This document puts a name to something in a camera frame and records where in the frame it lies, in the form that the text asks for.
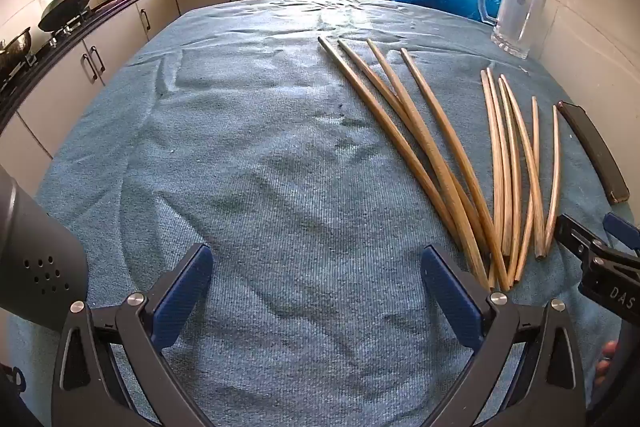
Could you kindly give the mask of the person's hand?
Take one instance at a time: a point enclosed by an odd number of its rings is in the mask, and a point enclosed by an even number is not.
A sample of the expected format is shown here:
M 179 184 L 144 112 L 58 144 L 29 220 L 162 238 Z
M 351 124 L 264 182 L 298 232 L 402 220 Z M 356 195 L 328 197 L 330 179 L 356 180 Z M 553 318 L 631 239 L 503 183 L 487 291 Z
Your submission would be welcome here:
M 602 357 L 596 364 L 596 369 L 594 370 L 593 384 L 596 387 L 599 387 L 603 384 L 606 374 L 608 373 L 608 369 L 610 368 L 614 355 L 616 353 L 617 346 L 617 340 L 611 340 L 605 343 L 602 349 Z

